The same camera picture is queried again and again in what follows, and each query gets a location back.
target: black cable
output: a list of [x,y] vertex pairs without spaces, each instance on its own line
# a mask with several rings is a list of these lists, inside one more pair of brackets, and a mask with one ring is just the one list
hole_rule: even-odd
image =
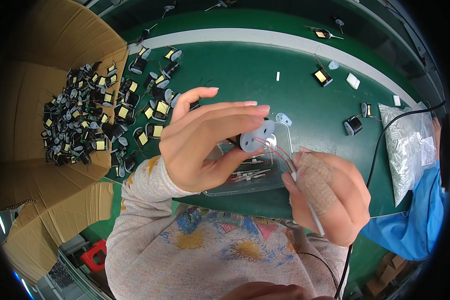
[[[414,111],[405,112],[405,113],[401,114],[400,116],[394,117],[393,120],[391,120],[387,124],[387,126],[385,126],[385,128],[382,130],[382,132],[380,134],[380,137],[378,137],[377,146],[375,147],[375,153],[373,154],[373,160],[372,160],[372,167],[370,168],[370,174],[368,175],[368,181],[366,182],[366,188],[367,189],[370,186],[370,182],[372,181],[373,169],[375,168],[375,161],[377,160],[378,147],[380,146],[380,142],[382,141],[382,138],[385,135],[385,131],[387,131],[387,129],[390,127],[390,125],[393,122],[395,122],[396,120],[398,120],[398,119],[400,119],[402,117],[413,115],[413,114],[420,114],[420,113],[424,113],[424,112],[434,111],[436,109],[441,108],[444,105],[445,105],[445,101],[443,101],[442,103],[438,104],[437,106],[433,106],[433,107],[428,108],[428,109],[414,110]],[[346,256],[346,260],[345,260],[345,267],[343,268],[342,278],[340,279],[340,283],[338,284],[337,292],[335,293],[335,297],[334,297],[335,299],[337,299],[338,296],[340,295],[340,290],[342,289],[342,285],[343,285],[343,283],[345,281],[345,275],[347,274],[348,264],[350,263],[350,255],[352,253],[352,247],[353,247],[353,243],[348,247],[348,253],[347,253],[347,256]]]
[[353,243],[350,246],[348,246],[348,253],[346,254],[345,266],[343,267],[342,278],[340,279],[340,283],[338,284],[337,292],[335,293],[335,296],[333,297],[334,299],[338,299],[338,297],[340,296],[340,290],[342,290],[342,286],[344,285],[345,275],[347,274],[347,268],[348,268],[348,264],[350,263],[350,256],[352,254],[352,248],[353,248]]

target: cardboard box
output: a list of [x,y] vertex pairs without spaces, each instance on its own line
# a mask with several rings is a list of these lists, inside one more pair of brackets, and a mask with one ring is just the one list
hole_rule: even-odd
[[[4,43],[0,59],[0,210],[22,204],[4,245],[17,272],[35,284],[57,261],[57,247],[88,225],[110,218],[110,149],[92,164],[56,167],[45,160],[43,107],[62,93],[69,69],[115,61],[121,78],[126,42],[102,19],[70,0],[40,0]],[[120,83],[107,90],[118,95]],[[113,119],[113,108],[104,107]]]
[[402,272],[402,270],[407,265],[407,260],[403,257],[396,255],[393,252],[388,252],[382,259],[380,265],[375,271],[375,275],[370,281],[367,282],[366,288],[373,297],[379,295],[388,284],[397,275]]

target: person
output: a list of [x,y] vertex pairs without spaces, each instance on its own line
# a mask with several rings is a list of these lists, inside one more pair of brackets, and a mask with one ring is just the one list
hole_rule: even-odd
[[[183,93],[162,131],[161,155],[145,160],[123,182],[120,216],[106,242],[111,291],[118,300],[334,297],[348,245],[370,219],[370,194],[351,162],[303,147],[293,153],[297,166],[306,158],[331,171],[327,188],[337,200],[320,214],[325,236],[304,230],[318,232],[305,195],[320,191],[302,193],[288,172],[282,179],[296,224],[183,203],[171,215],[172,197],[219,186],[245,159],[263,151],[234,147],[207,159],[219,141],[259,128],[270,111],[255,101],[189,111],[191,103],[217,92],[198,87]],[[297,183],[313,170],[299,168]]]
[[436,161],[414,184],[410,209],[403,213],[370,219],[360,234],[406,260],[423,261],[432,252],[444,220],[446,193],[440,172],[442,126],[432,118]]

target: patterned sweater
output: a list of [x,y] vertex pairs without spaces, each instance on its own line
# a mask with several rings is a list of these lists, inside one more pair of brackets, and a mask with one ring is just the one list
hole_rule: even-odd
[[117,300],[217,299],[253,281],[300,285],[313,297],[335,295],[347,247],[306,235],[291,220],[184,204],[171,216],[171,198],[192,194],[171,181],[160,156],[123,182],[105,260]]

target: sweater sleeve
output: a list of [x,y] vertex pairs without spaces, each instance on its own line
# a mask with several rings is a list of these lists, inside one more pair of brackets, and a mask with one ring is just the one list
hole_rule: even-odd
[[[122,185],[122,206],[107,239],[105,269],[107,277],[131,264],[176,217],[172,197],[192,193],[180,189],[168,176],[161,156],[141,163]],[[175,216],[180,215],[180,206]]]

